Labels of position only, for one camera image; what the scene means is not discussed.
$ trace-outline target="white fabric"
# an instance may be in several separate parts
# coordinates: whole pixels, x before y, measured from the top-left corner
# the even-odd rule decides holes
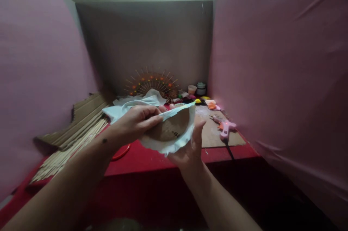
[[[161,97],[160,93],[155,89],[151,89],[147,92],[147,94],[144,97],[129,96],[121,100],[115,100],[113,102],[114,106],[104,108],[103,112],[110,117],[111,124],[113,124],[117,120],[119,120],[126,112],[128,112],[130,108],[132,108],[135,105],[160,106],[160,105],[164,105],[165,103],[166,103],[166,100]],[[163,121],[165,121],[166,119],[176,115],[182,109],[189,109],[190,119],[189,119],[187,129],[176,140],[172,140],[168,142],[160,142],[150,138],[147,135],[144,135],[143,137],[139,139],[141,144],[145,148],[157,150],[159,153],[165,154],[166,156],[170,152],[172,153],[176,152],[178,149],[183,147],[191,139],[192,131],[194,128],[194,119],[195,119],[195,112],[196,112],[195,107],[196,107],[195,102],[192,102],[190,104],[182,105],[173,110],[160,114],[160,116],[163,117]]]
[[[126,112],[135,105],[154,105],[160,106],[166,103],[166,99],[162,98],[160,92],[150,89],[144,97],[128,96],[121,100],[114,100],[114,106],[104,108],[103,112],[110,117],[111,124],[118,121]]]

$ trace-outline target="glue gun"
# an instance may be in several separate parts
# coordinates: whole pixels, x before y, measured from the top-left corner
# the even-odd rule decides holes
[[[228,120],[224,120],[223,118],[221,118],[220,116],[217,116],[217,115],[209,115],[213,121],[219,123],[219,129],[222,129],[222,133],[220,133],[220,139],[221,140],[228,140],[228,137],[229,137],[229,131],[230,130],[234,130],[237,125],[233,122],[229,122]]]

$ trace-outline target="wrist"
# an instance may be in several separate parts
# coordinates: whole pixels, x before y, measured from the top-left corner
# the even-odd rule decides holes
[[[181,175],[184,179],[191,179],[192,177],[200,175],[205,170],[205,164],[201,158],[189,163],[180,169]]]
[[[101,144],[112,152],[116,152],[119,148],[125,145],[122,141],[122,135],[117,131],[108,131],[108,129],[106,129],[98,136],[98,138],[99,142],[101,141]]]

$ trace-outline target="gray backdrop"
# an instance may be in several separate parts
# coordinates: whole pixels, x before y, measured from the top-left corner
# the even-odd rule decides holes
[[[135,69],[166,69],[187,90],[207,82],[212,1],[77,3],[89,52],[119,95]]]

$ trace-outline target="black mark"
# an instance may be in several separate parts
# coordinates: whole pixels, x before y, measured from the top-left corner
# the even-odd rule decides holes
[[[172,131],[172,133],[174,133],[174,135],[178,138],[180,136],[180,134],[178,134],[177,132]]]

